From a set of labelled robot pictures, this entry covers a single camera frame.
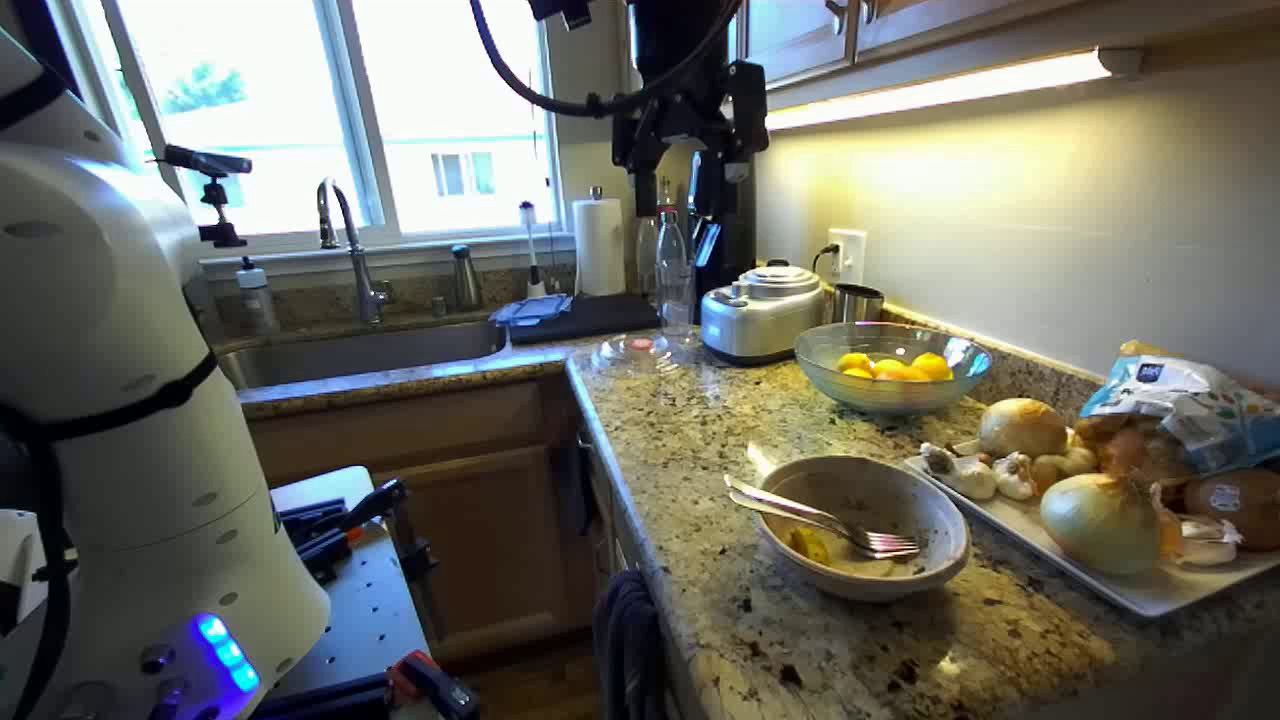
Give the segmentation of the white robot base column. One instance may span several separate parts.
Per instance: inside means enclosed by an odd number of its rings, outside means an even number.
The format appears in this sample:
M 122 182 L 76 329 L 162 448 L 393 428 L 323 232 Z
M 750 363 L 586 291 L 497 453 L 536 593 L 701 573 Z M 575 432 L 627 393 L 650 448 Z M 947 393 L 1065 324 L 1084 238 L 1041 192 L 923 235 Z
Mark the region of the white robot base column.
M 0 416 L 46 550 L 6 720 L 249 720 L 328 594 L 189 308 L 201 232 L 11 36 L 0 90 Z

